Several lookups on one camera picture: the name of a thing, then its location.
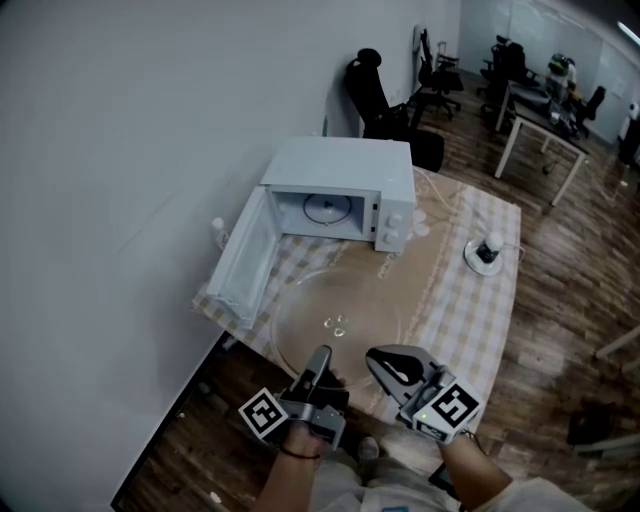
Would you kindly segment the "person's right forearm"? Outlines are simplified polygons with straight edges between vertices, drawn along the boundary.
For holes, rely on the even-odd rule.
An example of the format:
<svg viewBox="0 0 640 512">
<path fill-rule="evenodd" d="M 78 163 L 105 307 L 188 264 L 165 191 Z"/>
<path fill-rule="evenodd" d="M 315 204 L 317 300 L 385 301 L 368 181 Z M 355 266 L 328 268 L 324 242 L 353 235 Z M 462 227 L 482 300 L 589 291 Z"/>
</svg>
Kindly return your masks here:
<svg viewBox="0 0 640 512">
<path fill-rule="evenodd" d="M 466 435 L 459 435 L 448 444 L 440 444 L 439 450 L 454 490 L 468 510 L 479 509 L 513 482 Z"/>
</svg>

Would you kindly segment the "clear glass turntable plate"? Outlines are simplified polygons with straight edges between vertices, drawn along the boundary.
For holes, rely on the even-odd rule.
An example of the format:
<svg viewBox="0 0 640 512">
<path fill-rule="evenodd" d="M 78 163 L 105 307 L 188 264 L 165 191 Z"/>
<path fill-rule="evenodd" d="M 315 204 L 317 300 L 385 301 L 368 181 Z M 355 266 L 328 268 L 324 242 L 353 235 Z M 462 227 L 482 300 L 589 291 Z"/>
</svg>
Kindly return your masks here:
<svg viewBox="0 0 640 512">
<path fill-rule="evenodd" d="M 329 369 L 349 390 L 373 381 L 366 352 L 400 341 L 401 320 L 383 282 L 355 269 L 326 268 L 287 287 L 271 319 L 270 348 L 298 376 L 317 347 L 331 348 Z"/>
</svg>

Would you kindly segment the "black waist device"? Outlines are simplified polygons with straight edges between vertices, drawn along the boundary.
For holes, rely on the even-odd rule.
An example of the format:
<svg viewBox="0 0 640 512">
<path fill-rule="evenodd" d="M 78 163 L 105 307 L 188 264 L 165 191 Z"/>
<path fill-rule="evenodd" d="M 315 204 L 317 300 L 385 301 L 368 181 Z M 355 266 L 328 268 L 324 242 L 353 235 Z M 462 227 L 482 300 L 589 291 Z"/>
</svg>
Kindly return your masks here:
<svg viewBox="0 0 640 512">
<path fill-rule="evenodd" d="M 454 500 L 458 500 L 457 493 L 449 478 L 446 465 L 442 463 L 429 477 L 429 483 L 447 493 Z"/>
</svg>

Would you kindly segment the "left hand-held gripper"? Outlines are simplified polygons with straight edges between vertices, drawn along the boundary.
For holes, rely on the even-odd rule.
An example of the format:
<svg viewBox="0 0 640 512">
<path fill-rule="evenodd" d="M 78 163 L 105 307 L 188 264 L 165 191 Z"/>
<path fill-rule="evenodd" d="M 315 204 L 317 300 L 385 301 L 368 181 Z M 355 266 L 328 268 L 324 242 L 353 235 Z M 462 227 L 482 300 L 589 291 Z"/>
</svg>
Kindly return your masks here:
<svg viewBox="0 0 640 512">
<path fill-rule="evenodd" d="M 329 346 L 317 347 L 288 388 L 279 394 L 263 388 L 239 408 L 256 438 L 273 445 L 281 443 L 291 422 L 303 422 L 330 448 L 339 446 L 350 393 L 328 371 L 331 356 Z"/>
</svg>

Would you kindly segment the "person's left forearm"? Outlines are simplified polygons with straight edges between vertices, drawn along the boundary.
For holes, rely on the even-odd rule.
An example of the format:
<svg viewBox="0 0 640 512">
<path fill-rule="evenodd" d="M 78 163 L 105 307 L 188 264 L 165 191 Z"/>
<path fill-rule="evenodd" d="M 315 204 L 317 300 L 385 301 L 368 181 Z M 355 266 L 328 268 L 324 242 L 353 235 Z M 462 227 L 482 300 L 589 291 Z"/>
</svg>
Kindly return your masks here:
<svg viewBox="0 0 640 512">
<path fill-rule="evenodd" d="M 294 422 L 252 512 L 308 512 L 325 442 Z"/>
</svg>

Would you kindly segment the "beige checkered tablecloth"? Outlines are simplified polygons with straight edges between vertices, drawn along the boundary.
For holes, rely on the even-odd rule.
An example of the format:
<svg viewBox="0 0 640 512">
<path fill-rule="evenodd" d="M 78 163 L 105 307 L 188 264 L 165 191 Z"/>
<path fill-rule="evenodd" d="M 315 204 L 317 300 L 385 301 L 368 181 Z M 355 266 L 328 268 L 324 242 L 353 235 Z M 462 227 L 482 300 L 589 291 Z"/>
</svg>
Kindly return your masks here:
<svg viewBox="0 0 640 512">
<path fill-rule="evenodd" d="M 194 308 L 279 365 L 270 348 L 270 327 L 287 287 L 321 269 L 363 271 L 383 282 L 398 309 L 402 333 L 395 344 L 427 350 L 487 398 L 514 306 L 521 212 L 491 194 L 424 169 L 416 169 L 414 177 L 417 205 L 402 253 L 377 252 L 366 242 L 286 236 L 252 327 L 240 326 L 204 291 L 194 297 Z M 467 265 L 463 251 L 469 241 L 490 232 L 498 232 L 504 241 L 502 269 L 485 277 Z M 397 405 L 374 378 L 364 388 L 348 391 L 352 408 L 385 423 L 395 420 Z"/>
</svg>

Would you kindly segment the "dark floor object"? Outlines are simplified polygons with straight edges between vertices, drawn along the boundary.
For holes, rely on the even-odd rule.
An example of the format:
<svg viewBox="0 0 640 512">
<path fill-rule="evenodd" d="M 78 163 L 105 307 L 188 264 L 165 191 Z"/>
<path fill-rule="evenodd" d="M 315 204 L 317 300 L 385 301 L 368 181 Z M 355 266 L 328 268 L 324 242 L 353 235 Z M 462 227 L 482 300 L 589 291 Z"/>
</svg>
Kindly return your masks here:
<svg viewBox="0 0 640 512">
<path fill-rule="evenodd" d="M 567 443 L 569 445 L 593 444 L 610 438 L 621 421 L 621 408 L 613 403 L 583 398 L 578 409 L 569 419 Z"/>
</svg>

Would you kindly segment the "white furniture leg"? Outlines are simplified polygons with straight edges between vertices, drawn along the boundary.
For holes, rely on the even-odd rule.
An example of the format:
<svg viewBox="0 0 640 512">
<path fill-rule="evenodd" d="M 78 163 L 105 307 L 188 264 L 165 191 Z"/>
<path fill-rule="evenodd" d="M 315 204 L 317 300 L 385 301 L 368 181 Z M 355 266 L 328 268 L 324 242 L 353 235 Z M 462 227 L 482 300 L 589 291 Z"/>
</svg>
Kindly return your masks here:
<svg viewBox="0 0 640 512">
<path fill-rule="evenodd" d="M 638 337 L 640 337 L 640 324 L 637 325 L 636 327 L 634 327 L 633 329 L 631 329 L 629 332 L 627 332 L 627 333 L 623 334 L 622 336 L 618 337 L 614 341 L 612 341 L 612 342 L 608 343 L 607 345 L 603 346 L 602 348 L 598 349 L 594 353 L 594 358 L 596 360 L 603 359 L 605 356 L 608 356 L 609 354 L 613 353 L 614 351 L 621 349 L 622 347 L 624 347 L 625 345 L 627 345 L 631 341 L 634 341 Z"/>
</svg>

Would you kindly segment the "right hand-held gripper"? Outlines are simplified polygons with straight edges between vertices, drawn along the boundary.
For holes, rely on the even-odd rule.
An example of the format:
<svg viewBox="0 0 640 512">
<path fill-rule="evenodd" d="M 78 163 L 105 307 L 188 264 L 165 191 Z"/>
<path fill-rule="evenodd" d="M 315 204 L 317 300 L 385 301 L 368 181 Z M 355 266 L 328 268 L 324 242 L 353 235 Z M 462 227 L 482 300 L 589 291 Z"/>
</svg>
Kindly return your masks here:
<svg viewBox="0 0 640 512">
<path fill-rule="evenodd" d="M 473 387 L 444 366 L 435 370 L 436 363 L 422 348 L 384 345 L 369 349 L 367 367 L 400 405 L 400 420 L 440 444 L 449 444 L 483 409 Z"/>
</svg>

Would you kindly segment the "white microwave oven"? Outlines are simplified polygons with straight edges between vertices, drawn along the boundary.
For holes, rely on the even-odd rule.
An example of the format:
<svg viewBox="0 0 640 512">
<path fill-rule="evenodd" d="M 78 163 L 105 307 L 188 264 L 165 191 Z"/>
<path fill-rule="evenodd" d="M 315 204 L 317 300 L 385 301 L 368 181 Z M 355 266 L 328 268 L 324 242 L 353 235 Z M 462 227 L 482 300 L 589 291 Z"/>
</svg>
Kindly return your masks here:
<svg viewBox="0 0 640 512">
<path fill-rule="evenodd" d="M 294 137 L 253 189 L 205 295 L 250 328 L 283 236 L 364 241 L 400 254 L 415 207 L 408 143 Z"/>
</svg>

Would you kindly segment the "person's grey shoe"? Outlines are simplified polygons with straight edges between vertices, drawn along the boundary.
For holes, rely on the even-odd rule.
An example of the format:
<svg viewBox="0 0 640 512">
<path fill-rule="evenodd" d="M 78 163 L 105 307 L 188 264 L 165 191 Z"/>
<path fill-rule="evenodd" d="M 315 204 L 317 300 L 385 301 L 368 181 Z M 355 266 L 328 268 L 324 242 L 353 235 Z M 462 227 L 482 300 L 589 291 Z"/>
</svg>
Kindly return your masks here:
<svg viewBox="0 0 640 512">
<path fill-rule="evenodd" d="M 361 439 L 357 448 L 357 460 L 360 465 L 375 461 L 379 455 L 380 448 L 373 437 L 366 436 Z"/>
</svg>

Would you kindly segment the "tall black office chair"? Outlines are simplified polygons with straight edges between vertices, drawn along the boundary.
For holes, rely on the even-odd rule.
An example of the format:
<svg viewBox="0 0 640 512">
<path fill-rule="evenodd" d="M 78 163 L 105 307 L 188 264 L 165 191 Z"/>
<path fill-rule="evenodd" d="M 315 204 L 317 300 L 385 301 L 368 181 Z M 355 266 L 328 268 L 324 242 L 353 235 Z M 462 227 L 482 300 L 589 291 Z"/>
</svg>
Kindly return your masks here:
<svg viewBox="0 0 640 512">
<path fill-rule="evenodd" d="M 407 142 L 413 164 L 437 173 L 444 159 L 444 138 L 412 128 L 404 103 L 389 105 L 378 72 L 381 63 L 376 50 L 363 48 L 346 67 L 344 84 L 364 123 L 363 137 Z"/>
</svg>

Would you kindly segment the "person's cream shirt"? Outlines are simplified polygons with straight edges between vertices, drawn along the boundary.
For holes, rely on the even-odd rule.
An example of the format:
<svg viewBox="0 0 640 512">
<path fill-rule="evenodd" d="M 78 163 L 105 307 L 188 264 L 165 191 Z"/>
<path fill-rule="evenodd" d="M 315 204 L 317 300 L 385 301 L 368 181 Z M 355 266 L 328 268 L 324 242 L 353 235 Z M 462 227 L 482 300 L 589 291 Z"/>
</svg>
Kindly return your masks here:
<svg viewBox="0 0 640 512">
<path fill-rule="evenodd" d="M 381 512 L 385 507 L 407 506 L 409 512 L 455 512 L 444 491 L 428 484 L 418 491 L 400 485 L 366 489 L 361 498 L 350 497 L 344 512 Z M 593 512 L 551 482 L 535 478 L 513 481 L 504 491 L 475 511 L 468 512 Z"/>
</svg>

